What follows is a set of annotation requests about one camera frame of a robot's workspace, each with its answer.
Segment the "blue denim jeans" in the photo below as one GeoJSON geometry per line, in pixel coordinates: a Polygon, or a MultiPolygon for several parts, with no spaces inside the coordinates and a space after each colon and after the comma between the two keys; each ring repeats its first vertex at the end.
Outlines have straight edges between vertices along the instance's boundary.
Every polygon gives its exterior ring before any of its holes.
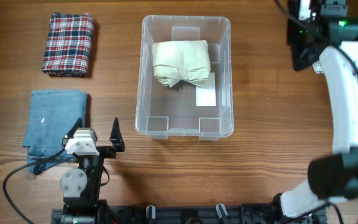
{"type": "Polygon", "coordinates": [[[80,118],[86,121],[87,93],[80,90],[34,90],[31,93],[29,124],[23,146],[27,149],[29,172],[35,175],[76,157],[60,154],[57,158],[34,164],[63,149],[62,141],[80,118]]]}

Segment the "black garment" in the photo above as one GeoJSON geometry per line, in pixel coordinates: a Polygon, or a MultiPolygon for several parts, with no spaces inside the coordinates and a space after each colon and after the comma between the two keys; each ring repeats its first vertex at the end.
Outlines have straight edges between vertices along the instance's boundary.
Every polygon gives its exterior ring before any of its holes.
{"type": "Polygon", "coordinates": [[[296,72],[304,70],[318,61],[319,53],[315,45],[295,44],[290,48],[293,69],[296,72]]]}

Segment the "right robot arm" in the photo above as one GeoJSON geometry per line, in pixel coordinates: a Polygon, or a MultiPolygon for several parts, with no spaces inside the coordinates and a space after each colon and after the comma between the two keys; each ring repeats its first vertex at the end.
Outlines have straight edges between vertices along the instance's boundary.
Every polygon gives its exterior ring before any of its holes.
{"type": "Polygon", "coordinates": [[[290,17],[288,43],[295,70],[317,62],[323,71],[333,117],[333,153],[311,161],[306,180],[279,196],[285,222],[358,198],[358,19],[290,17]]]}

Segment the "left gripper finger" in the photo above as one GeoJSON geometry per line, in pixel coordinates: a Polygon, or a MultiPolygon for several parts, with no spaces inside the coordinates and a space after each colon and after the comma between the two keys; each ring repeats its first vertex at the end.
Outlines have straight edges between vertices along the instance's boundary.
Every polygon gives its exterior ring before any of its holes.
{"type": "Polygon", "coordinates": [[[69,130],[69,132],[66,133],[65,135],[65,139],[71,139],[74,137],[74,134],[76,132],[76,130],[78,128],[82,128],[83,127],[83,122],[81,118],[78,118],[75,122],[75,124],[73,125],[73,127],[69,130]]]}
{"type": "Polygon", "coordinates": [[[109,137],[110,142],[113,147],[124,147],[124,140],[122,138],[121,130],[119,128],[119,120],[117,117],[114,118],[114,122],[112,125],[111,134],[109,137]]]}

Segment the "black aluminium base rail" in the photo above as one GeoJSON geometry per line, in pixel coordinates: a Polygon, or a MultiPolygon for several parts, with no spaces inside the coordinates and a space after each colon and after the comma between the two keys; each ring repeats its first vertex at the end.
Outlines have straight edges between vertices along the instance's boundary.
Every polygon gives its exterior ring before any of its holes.
{"type": "Polygon", "coordinates": [[[64,212],[54,209],[52,223],[278,223],[278,212],[269,204],[243,204],[225,208],[210,207],[110,207],[107,217],[90,212],[64,212]]]}

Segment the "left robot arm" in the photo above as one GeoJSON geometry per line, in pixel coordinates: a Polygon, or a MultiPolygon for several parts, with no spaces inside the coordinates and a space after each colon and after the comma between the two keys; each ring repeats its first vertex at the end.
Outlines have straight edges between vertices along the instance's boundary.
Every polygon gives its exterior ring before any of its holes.
{"type": "Polygon", "coordinates": [[[65,152],[78,159],[78,167],[66,171],[60,180],[64,206],[54,210],[52,223],[118,223],[119,219],[109,208],[106,200],[99,199],[105,159],[115,159],[117,152],[125,150],[119,129],[119,120],[114,119],[109,140],[110,146],[97,146],[98,137],[92,128],[82,127],[79,118],[62,140],[65,152]]]}

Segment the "cream white cloth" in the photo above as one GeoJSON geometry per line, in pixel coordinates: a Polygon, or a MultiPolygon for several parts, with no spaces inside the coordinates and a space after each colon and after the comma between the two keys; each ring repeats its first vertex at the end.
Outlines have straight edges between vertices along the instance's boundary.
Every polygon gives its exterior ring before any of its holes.
{"type": "Polygon", "coordinates": [[[180,81],[201,88],[209,85],[211,62],[206,40],[157,42],[152,46],[154,77],[163,85],[180,81]]]}

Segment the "red plaid shirt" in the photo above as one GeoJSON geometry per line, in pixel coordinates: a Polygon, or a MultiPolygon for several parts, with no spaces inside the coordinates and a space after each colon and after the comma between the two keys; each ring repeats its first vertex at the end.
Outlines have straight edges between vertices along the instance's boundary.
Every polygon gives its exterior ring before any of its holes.
{"type": "Polygon", "coordinates": [[[50,18],[42,71],[55,77],[86,77],[94,24],[88,13],[54,12],[50,18]]]}

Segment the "clear plastic storage bin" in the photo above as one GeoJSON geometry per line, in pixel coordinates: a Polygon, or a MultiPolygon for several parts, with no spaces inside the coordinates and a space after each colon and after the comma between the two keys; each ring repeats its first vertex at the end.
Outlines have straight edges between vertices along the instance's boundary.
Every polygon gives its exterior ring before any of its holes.
{"type": "Polygon", "coordinates": [[[135,129],[152,139],[196,136],[214,141],[234,131],[231,23],[218,16],[148,15],[142,21],[135,129]],[[196,105],[196,86],[173,87],[154,77],[152,46],[171,40],[206,40],[211,73],[215,73],[216,106],[196,105]]]}

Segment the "white printed t-shirt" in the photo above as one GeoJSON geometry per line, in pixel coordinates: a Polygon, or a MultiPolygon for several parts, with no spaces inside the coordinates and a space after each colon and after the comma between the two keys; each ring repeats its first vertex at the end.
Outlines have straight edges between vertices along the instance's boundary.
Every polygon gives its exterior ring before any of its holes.
{"type": "Polygon", "coordinates": [[[323,74],[323,69],[321,67],[320,61],[317,61],[312,64],[313,70],[316,74],[323,74]]]}

